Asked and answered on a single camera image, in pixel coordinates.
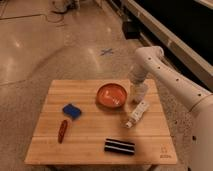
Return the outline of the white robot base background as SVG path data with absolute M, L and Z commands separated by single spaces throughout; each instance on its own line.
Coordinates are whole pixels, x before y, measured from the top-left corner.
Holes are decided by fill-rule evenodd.
M 70 9 L 79 8 L 79 0 L 50 0 L 50 9 L 53 13 L 65 14 Z

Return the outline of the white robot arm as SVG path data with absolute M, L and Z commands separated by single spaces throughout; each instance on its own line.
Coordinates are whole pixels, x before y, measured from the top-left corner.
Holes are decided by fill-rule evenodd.
M 213 93 L 165 65 L 163 57 L 160 46 L 138 48 L 129 79 L 140 85 L 151 73 L 189 110 L 195 121 L 188 171 L 213 171 Z

